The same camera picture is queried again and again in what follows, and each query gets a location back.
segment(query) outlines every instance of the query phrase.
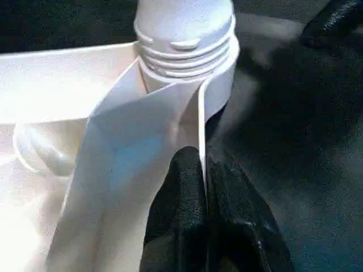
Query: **black fabric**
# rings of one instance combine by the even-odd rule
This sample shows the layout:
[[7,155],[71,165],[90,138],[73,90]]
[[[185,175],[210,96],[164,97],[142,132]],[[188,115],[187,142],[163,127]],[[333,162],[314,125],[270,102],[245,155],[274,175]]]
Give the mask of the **black fabric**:
[[310,21],[302,34],[303,44],[321,48],[333,45],[363,23],[362,0],[331,0]]
[[137,0],[1,0],[0,53],[136,40]]
[[207,162],[208,219],[198,151],[173,157],[150,208],[140,272],[294,271],[268,205],[238,163],[220,147],[208,148]]
[[199,153],[178,151],[149,212],[140,272],[204,271],[206,199]]
[[214,227],[211,271],[229,258],[238,271],[294,271],[270,208],[222,147],[208,148],[208,201]]

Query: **dark surface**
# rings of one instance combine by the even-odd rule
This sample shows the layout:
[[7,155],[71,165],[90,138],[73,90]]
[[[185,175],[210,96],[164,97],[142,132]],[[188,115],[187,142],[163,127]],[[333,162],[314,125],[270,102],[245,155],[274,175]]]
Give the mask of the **dark surface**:
[[[308,22],[327,1],[234,2]],[[134,40],[135,0],[73,3],[2,1],[0,52]],[[363,271],[361,38],[328,52],[237,34],[241,58],[216,138],[270,205],[297,271]]]
[[270,205],[297,271],[363,271],[361,41],[329,51],[281,43],[269,65],[255,46],[276,41],[242,41],[217,128]]

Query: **finger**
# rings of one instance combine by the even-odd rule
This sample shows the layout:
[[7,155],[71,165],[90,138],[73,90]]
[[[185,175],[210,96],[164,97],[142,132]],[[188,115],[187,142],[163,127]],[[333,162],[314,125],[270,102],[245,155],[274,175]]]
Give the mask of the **finger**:
[[198,151],[179,150],[149,212],[140,271],[195,271],[205,266],[206,199]]
[[208,189],[220,220],[219,246],[239,271],[294,271],[276,221],[239,164],[221,148],[207,155]]
[[301,41],[312,48],[331,46],[363,23],[362,0],[331,0],[310,21],[302,32]]

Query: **gloved finger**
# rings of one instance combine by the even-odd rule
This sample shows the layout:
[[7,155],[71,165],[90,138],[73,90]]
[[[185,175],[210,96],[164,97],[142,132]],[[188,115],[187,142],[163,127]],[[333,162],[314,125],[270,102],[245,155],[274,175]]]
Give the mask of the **gloved finger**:
[[171,160],[147,220],[140,272],[204,271],[206,199],[199,153],[179,150]]
[[[207,169],[210,214],[219,224],[214,258],[227,256],[239,271],[294,271],[268,205],[234,158],[209,147]],[[219,259],[210,266],[217,267]]]
[[301,41],[312,48],[333,45],[363,23],[362,0],[331,0],[310,21],[302,32]]

